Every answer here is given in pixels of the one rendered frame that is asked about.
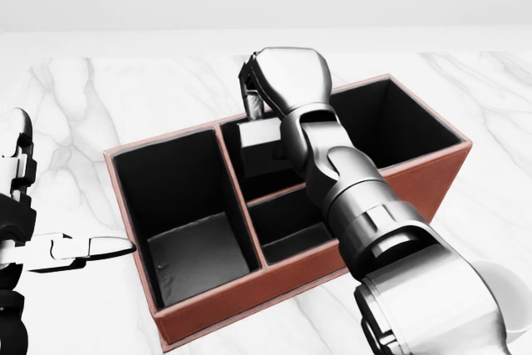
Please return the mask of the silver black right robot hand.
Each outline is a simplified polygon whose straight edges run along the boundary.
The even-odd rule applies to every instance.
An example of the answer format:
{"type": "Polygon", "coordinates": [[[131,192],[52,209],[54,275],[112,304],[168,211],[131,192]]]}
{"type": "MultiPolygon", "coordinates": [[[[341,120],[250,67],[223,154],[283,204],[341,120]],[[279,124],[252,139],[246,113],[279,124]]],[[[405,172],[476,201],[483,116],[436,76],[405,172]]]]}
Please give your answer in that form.
{"type": "Polygon", "coordinates": [[[247,117],[264,117],[269,106],[280,118],[301,106],[328,104],[332,78],[324,57],[312,48],[265,47],[239,73],[247,117]]]}

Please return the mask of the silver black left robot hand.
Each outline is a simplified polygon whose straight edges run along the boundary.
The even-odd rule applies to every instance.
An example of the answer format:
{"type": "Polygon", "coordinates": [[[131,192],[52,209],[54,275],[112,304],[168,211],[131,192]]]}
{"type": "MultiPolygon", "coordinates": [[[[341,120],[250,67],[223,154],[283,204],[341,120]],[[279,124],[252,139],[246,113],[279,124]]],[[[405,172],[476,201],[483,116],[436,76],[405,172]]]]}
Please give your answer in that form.
{"type": "Polygon", "coordinates": [[[27,271],[51,273],[136,251],[134,243],[120,237],[35,235],[37,212],[27,188],[35,182],[36,173],[32,122],[23,109],[15,108],[0,134],[0,269],[20,265],[27,271]]]}

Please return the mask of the red-brown desk caddy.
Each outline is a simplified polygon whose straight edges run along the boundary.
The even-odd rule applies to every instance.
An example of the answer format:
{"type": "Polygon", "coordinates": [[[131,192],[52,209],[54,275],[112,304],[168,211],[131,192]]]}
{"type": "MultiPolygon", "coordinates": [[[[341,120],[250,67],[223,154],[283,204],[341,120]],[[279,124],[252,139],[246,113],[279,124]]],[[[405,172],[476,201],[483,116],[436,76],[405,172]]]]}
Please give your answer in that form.
{"type": "MultiPolygon", "coordinates": [[[[431,220],[470,140],[392,76],[333,91],[352,143],[431,220]]],[[[303,181],[243,170],[244,115],[105,152],[164,352],[345,274],[303,181]]]]}

